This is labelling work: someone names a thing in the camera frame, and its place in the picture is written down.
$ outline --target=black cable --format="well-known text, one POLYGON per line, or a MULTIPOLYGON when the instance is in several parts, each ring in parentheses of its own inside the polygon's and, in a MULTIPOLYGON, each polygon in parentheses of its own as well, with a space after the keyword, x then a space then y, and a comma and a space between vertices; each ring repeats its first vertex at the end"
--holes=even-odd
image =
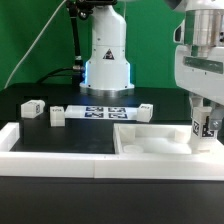
POLYGON ((59 68, 52 72, 49 72, 44 77, 40 78, 36 83, 42 83, 45 79, 48 79, 51 76, 54 76, 56 73, 62 72, 62 71, 73 71, 73 68, 59 68))
POLYGON ((76 4, 71 2, 70 0, 66 2, 66 7, 68 9, 72 24, 73 42, 75 48, 75 65, 83 66, 80 43, 79 43, 78 24, 77 24, 78 9, 76 4))
POLYGON ((48 78, 54 78, 54 77, 66 77, 66 76, 70 76, 73 77, 75 74, 56 74, 56 75, 50 75, 50 76, 45 76, 44 78, 42 78, 41 80, 39 80, 38 84, 43 83, 45 80, 47 80, 48 78))

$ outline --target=white block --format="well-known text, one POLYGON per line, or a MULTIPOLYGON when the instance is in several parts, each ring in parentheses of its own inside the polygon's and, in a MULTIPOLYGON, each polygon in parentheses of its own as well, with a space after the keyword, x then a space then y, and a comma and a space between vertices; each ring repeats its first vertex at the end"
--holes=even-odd
POLYGON ((63 107, 50 108, 50 120, 52 127, 65 126, 65 111, 63 107))
POLYGON ((210 131, 208 117, 211 107, 195 107, 192 118, 190 146, 195 152, 211 151, 217 142, 218 131, 210 131))
POLYGON ((175 130, 174 141, 177 143, 187 144, 190 140, 191 131, 186 128, 177 128, 175 130))
POLYGON ((9 152, 19 137, 19 123, 6 124, 0 131, 0 152, 9 152))
POLYGON ((43 113, 45 102, 43 100, 30 100, 21 105, 21 117, 35 118, 43 113))
POLYGON ((141 104, 137 109, 137 121, 149 122, 153 114, 152 104, 141 104))

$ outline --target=white box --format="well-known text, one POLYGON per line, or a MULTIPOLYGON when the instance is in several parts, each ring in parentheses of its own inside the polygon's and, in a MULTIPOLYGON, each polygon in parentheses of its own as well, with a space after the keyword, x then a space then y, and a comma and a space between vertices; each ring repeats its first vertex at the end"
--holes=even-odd
POLYGON ((21 117, 35 118, 43 113, 44 106, 43 100, 30 100, 21 105, 21 117))
POLYGON ((153 114, 152 104, 141 104, 137 109, 137 121, 149 122, 153 114))
POLYGON ((52 127, 65 126, 65 111, 63 107, 50 107, 50 120, 52 127))

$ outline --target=metal screw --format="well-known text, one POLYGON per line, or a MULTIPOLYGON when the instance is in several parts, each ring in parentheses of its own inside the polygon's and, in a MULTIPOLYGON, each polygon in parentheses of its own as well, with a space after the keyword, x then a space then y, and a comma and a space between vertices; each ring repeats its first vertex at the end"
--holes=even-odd
POLYGON ((87 14, 84 13, 84 12, 81 12, 80 15, 81 15, 81 17, 84 18, 84 19, 87 17, 87 14))
POLYGON ((215 128, 218 128, 218 127, 219 127, 219 123, 218 123, 217 121, 214 121, 212 124, 213 124, 213 126, 214 126, 215 128))

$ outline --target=white foam tray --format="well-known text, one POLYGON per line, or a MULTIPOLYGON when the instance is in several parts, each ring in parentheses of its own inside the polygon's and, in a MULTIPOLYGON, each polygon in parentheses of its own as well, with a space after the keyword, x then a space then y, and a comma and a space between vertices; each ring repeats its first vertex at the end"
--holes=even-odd
MULTIPOLYGON (((147 142, 147 147, 145 147, 145 153, 127 154, 122 150, 127 143, 120 141, 120 127, 127 126, 124 124, 114 126, 115 155, 10 152, 12 144, 9 144, 10 147, 9 145, 2 146, 0 148, 0 175, 224 180, 224 149, 221 143, 217 142, 217 147, 210 153, 191 154, 186 145, 182 147, 184 145, 176 144, 171 147, 173 131, 180 126, 134 125, 136 128, 135 144, 145 147, 145 142, 147 142)), ((17 136, 14 138, 16 141, 18 138, 16 131, 18 131, 18 124, 8 132, 8 139, 17 136)))

